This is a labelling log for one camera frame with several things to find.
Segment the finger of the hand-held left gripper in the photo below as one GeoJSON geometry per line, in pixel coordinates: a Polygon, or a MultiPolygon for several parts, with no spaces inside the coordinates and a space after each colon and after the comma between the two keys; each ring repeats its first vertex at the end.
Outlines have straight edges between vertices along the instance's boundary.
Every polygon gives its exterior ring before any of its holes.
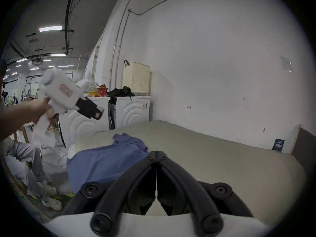
{"type": "Polygon", "coordinates": [[[86,109],[86,116],[90,119],[100,120],[103,113],[104,108],[98,105],[91,105],[86,109]]]}

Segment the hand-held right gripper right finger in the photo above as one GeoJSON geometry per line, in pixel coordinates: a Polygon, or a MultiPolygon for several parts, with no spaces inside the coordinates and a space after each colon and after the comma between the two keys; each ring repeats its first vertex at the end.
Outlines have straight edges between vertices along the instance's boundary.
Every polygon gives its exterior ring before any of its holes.
{"type": "Polygon", "coordinates": [[[190,214],[196,235],[202,237],[223,230],[221,213],[254,217],[230,185],[197,181],[162,151],[157,152],[157,200],[168,216],[190,214]]]}

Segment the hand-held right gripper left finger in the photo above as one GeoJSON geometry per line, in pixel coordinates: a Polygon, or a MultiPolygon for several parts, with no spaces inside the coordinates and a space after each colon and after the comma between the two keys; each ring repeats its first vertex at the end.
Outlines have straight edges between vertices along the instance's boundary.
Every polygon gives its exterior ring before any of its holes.
{"type": "Polygon", "coordinates": [[[156,199],[156,158],[154,153],[140,160],[117,180],[90,181],[66,205],[62,215],[93,212],[88,221],[98,236],[116,236],[123,213],[146,215],[156,199]]]}

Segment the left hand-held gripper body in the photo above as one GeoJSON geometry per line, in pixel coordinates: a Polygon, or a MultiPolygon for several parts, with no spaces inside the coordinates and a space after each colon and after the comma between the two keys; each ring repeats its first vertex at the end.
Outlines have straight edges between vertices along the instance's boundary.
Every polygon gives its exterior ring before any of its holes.
{"type": "MultiPolygon", "coordinates": [[[[86,109],[96,105],[89,98],[84,97],[85,92],[91,86],[91,80],[82,79],[73,82],[59,69],[47,70],[40,81],[40,91],[50,98],[49,105],[53,114],[65,114],[68,110],[77,111],[86,116],[86,109]]],[[[33,140],[47,147],[55,147],[55,135],[49,132],[50,121],[43,115],[39,118],[33,130],[33,140]]]]}

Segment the person's left hand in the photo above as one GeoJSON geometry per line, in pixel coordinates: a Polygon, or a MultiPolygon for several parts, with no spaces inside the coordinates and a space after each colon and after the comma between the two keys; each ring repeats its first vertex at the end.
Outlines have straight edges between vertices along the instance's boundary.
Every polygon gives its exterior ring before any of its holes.
{"type": "Polygon", "coordinates": [[[53,110],[49,105],[50,98],[45,97],[41,99],[32,100],[28,103],[29,121],[37,123],[39,118],[43,115],[49,119],[52,126],[55,125],[55,119],[58,114],[53,114],[53,110]]]}

